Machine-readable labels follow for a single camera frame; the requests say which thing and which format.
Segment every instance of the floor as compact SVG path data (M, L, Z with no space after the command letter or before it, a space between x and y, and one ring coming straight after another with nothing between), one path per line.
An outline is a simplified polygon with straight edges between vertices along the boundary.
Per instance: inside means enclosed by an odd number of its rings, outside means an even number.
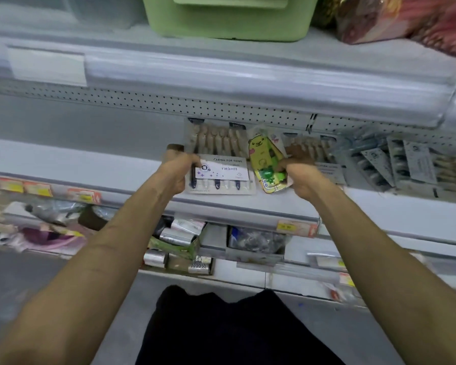
M63 260L0 251L0 335L24 302L49 282ZM207 283L139 274L100 347L94 365L133 365L143 333L160 293L171 284L190 294L215 292L232 302L255 289L231 289ZM348 365L403 365L381 328L367 311L325 301L280 294L285 304Z

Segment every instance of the red item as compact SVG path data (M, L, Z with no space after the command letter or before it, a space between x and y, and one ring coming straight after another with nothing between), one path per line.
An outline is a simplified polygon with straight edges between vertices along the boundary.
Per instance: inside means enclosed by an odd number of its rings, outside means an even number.
M456 0L426 20L412 36L414 41L456 56Z
M336 14L338 37L356 44L408 37L450 0L344 0Z

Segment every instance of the forearm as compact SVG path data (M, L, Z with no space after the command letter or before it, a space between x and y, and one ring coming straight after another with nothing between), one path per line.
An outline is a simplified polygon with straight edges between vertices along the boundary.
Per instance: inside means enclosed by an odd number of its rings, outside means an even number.
M91 362L137 274L170 187L169 179L155 173L28 302L0 344L0 363L13 363L14 354L24 351L41 359L53 351L59 362Z
M456 363L456 292L378 228L339 187L317 178L318 210L374 317L408 364Z

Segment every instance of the perforated back panel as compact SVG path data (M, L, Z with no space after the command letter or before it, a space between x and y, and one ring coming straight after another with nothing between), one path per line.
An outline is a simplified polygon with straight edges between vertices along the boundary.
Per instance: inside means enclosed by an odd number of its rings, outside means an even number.
M456 148L456 134L446 133L440 129L429 129L411 125L373 122L369 120L350 119L326 115L317 115L311 127L312 132L340 133L346 129L358 129L365 125L375 126L377 131L391 133L408 133L415 140L435 147Z
M115 91L13 79L0 79L0 93L133 110L168 112L196 118L212 118L253 124L267 123L297 130L308 129L313 123L314 117L314 114L294 110L171 97L152 92Z

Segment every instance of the green bin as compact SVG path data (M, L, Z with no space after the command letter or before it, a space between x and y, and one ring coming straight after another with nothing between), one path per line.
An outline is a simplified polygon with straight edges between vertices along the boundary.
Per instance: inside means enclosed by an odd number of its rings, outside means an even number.
M143 0L162 36L297 41L306 36L317 0Z

